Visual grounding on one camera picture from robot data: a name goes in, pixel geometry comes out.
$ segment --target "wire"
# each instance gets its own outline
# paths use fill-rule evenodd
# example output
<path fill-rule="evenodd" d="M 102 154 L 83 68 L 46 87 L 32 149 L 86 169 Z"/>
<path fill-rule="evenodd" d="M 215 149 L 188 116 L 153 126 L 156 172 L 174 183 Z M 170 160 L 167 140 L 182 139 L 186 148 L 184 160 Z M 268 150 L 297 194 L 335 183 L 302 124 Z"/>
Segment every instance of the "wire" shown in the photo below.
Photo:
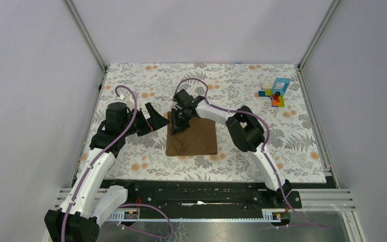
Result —
<path fill-rule="evenodd" d="M 122 133 L 116 137 L 116 139 L 114 139 L 112 142 L 110 142 L 102 151 L 100 151 L 100 153 L 97 154 L 96 157 L 94 157 L 94 159 L 91 161 L 90 163 L 90 167 L 93 167 L 94 163 L 96 163 L 96 161 L 98 160 L 98 158 L 104 154 L 104 152 L 106 152 L 110 147 L 112 147 L 112 145 L 114 145 L 118 140 L 120 140 L 120 138 L 122 138 L 126 132 L 128 131 L 128 129 L 131 127 L 131 125 L 133 124 L 134 122 L 134 119 L 136 118 L 136 115 L 137 115 L 137 99 L 136 99 L 136 96 L 134 94 L 134 92 L 128 88 L 127 86 L 124 86 L 124 85 L 118 85 L 116 88 L 115 88 L 115 93 L 116 95 L 119 97 L 119 93 L 118 93 L 118 88 L 125 88 L 130 94 L 131 96 L 133 97 L 133 100 L 134 100 L 134 112 L 133 112 L 133 117 L 131 118 L 130 122 L 128 123 L 127 127 L 122 131 Z M 71 202 L 69 203 L 68 205 L 68 209 L 66 210 L 66 213 L 64 214 L 64 218 L 63 218 L 63 223 L 61 225 L 61 242 L 66 242 L 66 238 L 65 238 L 65 233 L 66 233 L 66 223 L 68 221 L 68 216 L 69 216 L 69 212 L 72 208 L 72 205 L 74 203 L 74 200 L 76 199 L 76 195 L 78 194 L 79 190 L 81 189 L 81 186 L 82 186 L 82 183 L 84 182 L 85 178 L 87 177 L 87 174 L 90 172 L 91 168 L 87 168 L 87 170 L 85 171 L 84 175 L 81 177 L 81 179 L 79 180 L 79 183 L 78 183 L 78 186 L 76 187 L 74 193 L 73 193 L 73 196 L 71 198 Z"/>
<path fill-rule="evenodd" d="M 139 233 L 143 233 L 143 234 L 155 237 L 155 238 L 171 238 L 173 236 L 173 234 L 174 234 L 173 224 L 171 223 L 171 220 L 168 218 L 168 216 L 165 215 L 165 213 L 162 212 L 160 209 L 158 209 L 158 208 L 156 208 L 156 207 L 154 207 L 152 205 L 149 205 L 149 204 L 138 204 L 138 203 L 137 204 L 136 203 L 122 204 L 122 205 L 119 206 L 119 208 L 132 207 L 132 206 L 140 206 L 140 207 L 152 208 L 155 211 L 159 212 L 162 216 L 164 216 L 165 219 L 167 219 L 168 224 L 170 225 L 170 234 L 166 235 L 166 236 L 156 235 L 156 234 L 152 234 L 152 233 L 140 230 L 140 229 L 131 228 L 129 226 L 124 226 L 124 225 L 118 224 L 118 225 L 122 226 L 122 228 L 128 228 L 128 229 L 131 229 L 133 231 L 136 231 L 136 232 L 139 232 Z"/>
<path fill-rule="evenodd" d="M 265 126 L 265 128 L 266 128 L 267 136 L 266 136 L 266 139 L 265 139 L 265 141 L 263 142 L 263 145 L 262 145 L 262 153 L 265 155 L 266 160 L 268 161 L 269 165 L 271 165 L 271 168 L 272 168 L 272 170 L 274 171 L 275 176 L 277 177 L 278 186 L 280 187 L 281 194 L 283 195 L 283 199 L 284 199 L 284 201 L 286 202 L 287 206 L 289 206 L 289 208 L 290 208 L 297 216 L 299 216 L 299 218 L 301 218 L 303 221 L 307 222 L 307 223 L 309 224 L 309 225 L 306 224 L 307 226 L 314 226 L 314 227 L 317 227 L 317 228 L 329 229 L 329 227 L 327 227 L 327 226 L 320 225 L 320 224 L 316 224 L 316 223 L 313 223 L 313 222 L 307 220 L 307 219 L 306 219 L 305 217 L 303 217 L 299 212 L 297 212 L 297 211 L 293 208 L 293 206 L 291 206 L 290 202 L 287 200 L 287 196 L 286 196 L 285 193 L 284 193 L 283 185 L 281 184 L 280 176 L 278 175 L 278 172 L 277 172 L 275 166 L 272 164 L 271 159 L 268 157 L 268 155 L 267 155 L 266 152 L 265 152 L 265 145 L 268 143 L 269 138 L 271 137 L 271 132 L 270 132 L 270 130 L 269 130 L 268 124 L 267 124 L 261 117 L 257 116 L 257 115 L 254 114 L 254 113 L 251 113 L 251 112 L 245 112 L 245 111 L 240 111 L 240 110 L 230 110 L 230 109 L 222 108 L 222 107 L 219 107 L 219 106 L 216 106 L 216 105 L 210 103 L 210 102 L 208 101 L 208 99 L 207 99 L 207 93 L 208 93 L 208 86 L 207 86 L 207 84 L 206 84 L 204 81 L 202 81 L 202 80 L 200 80 L 200 79 L 197 79 L 197 78 L 187 78 L 187 79 L 182 80 L 182 81 L 177 85 L 176 91 L 174 92 L 174 95 L 177 94 L 177 90 L 178 90 L 179 86 L 180 86 L 183 82 L 186 82 L 186 81 L 188 81 L 188 80 L 195 80 L 195 81 L 199 81 L 199 82 L 201 82 L 202 84 L 204 84 L 204 86 L 206 87 L 206 92 L 205 92 L 205 94 L 204 94 L 204 100 L 205 100 L 205 102 L 206 102 L 209 106 L 214 107 L 214 108 L 216 108 L 216 109 L 218 109 L 218 110 L 221 110 L 221 111 L 237 112 L 237 113 L 243 113 L 243 114 L 246 114 L 246 115 L 250 115 L 250 116 L 253 116 L 253 117 L 257 118 L 258 120 L 260 120 L 260 121 L 264 124 L 264 126 Z"/>

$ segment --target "reflective floor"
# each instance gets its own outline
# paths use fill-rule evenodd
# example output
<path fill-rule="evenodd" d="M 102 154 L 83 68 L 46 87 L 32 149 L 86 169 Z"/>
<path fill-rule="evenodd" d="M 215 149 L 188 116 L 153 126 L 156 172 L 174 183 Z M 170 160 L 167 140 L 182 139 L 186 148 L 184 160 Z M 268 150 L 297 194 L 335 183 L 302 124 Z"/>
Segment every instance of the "reflective floor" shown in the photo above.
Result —
<path fill-rule="evenodd" d="M 115 222 L 105 222 L 100 228 L 98 242 L 121 241 L 349 241 L 342 216 L 337 212 L 307 212 L 306 216 L 315 223 L 330 227 L 329 230 L 315 227 L 292 227 L 276 230 L 269 223 L 250 222 L 178 222 L 173 223 L 175 234 L 171 239 L 155 239 L 138 232 L 122 230 Z M 292 216 L 290 224 L 304 223 Z M 166 235 L 166 223 L 137 222 L 132 225 L 147 232 Z"/>

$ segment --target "floral tablecloth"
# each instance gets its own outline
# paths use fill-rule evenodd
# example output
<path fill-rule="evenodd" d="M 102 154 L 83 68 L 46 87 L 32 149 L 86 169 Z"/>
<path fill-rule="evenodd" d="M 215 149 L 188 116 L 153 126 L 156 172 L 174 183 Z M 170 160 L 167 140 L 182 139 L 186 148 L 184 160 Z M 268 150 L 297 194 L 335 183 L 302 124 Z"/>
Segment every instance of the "floral tablecloth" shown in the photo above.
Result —
<path fill-rule="evenodd" d="M 264 118 L 271 129 L 269 151 L 283 178 L 295 183 L 324 183 L 325 175 L 306 111 L 294 65 L 247 64 L 112 64 L 90 129 L 78 172 L 88 157 L 92 136 L 102 120 L 108 104 L 120 101 L 115 95 L 117 85 L 124 84 L 138 93 L 141 103 L 151 102 L 166 116 L 177 84 L 188 77 L 196 77 L 209 86 L 208 97 L 216 104 L 232 109 L 247 105 Z M 291 83 L 284 95 L 285 107 L 271 107 L 268 98 L 257 91 L 266 79 L 284 77 Z M 189 94 L 204 95 L 205 88 L 194 81 L 181 85 Z M 121 149 L 115 163 L 107 171 L 106 179 L 159 180 L 218 180 L 257 182 L 259 170 L 232 143 L 224 125 L 216 124 L 218 154 L 210 156 L 165 155 L 167 129 L 137 137 L 131 135 Z"/>

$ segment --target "brown towel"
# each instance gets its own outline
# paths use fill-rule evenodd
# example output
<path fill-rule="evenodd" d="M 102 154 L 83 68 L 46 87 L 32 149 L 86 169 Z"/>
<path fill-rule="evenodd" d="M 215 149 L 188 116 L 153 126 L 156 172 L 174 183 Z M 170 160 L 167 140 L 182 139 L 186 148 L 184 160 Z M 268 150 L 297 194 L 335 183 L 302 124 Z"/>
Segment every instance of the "brown towel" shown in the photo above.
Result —
<path fill-rule="evenodd" d="M 167 125 L 167 156 L 181 155 L 216 155 L 217 137 L 216 123 L 206 118 L 193 117 L 187 128 L 182 133 L 171 135 L 172 118 L 171 112 L 168 112 Z"/>

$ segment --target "table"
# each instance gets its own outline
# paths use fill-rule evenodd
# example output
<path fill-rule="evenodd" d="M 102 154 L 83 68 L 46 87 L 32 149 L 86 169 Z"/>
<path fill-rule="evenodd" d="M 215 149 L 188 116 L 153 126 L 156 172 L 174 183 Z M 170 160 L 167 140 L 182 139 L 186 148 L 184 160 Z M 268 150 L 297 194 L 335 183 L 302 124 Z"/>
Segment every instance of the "table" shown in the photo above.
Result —
<path fill-rule="evenodd" d="M 177 84 L 189 77 L 205 80 L 210 89 L 208 97 L 215 104 L 232 109 L 247 105 L 264 118 L 271 129 L 269 151 L 283 178 L 292 183 L 325 183 L 294 65 L 111 64 L 80 158 L 78 175 L 88 157 L 91 138 L 105 119 L 107 105 L 120 101 L 114 92 L 117 85 L 130 87 L 141 103 L 151 102 L 166 116 L 174 105 L 171 98 Z M 266 79 L 276 77 L 291 81 L 284 94 L 284 108 L 271 107 L 270 99 L 257 93 Z M 180 88 L 193 96 L 205 92 L 204 86 L 195 81 L 186 82 Z M 123 89 L 120 93 L 128 95 Z M 247 154 L 234 146 L 226 127 L 216 124 L 216 132 L 218 154 L 210 156 L 166 156 L 166 128 L 142 137 L 129 136 L 105 179 L 260 181 L 259 170 Z"/>

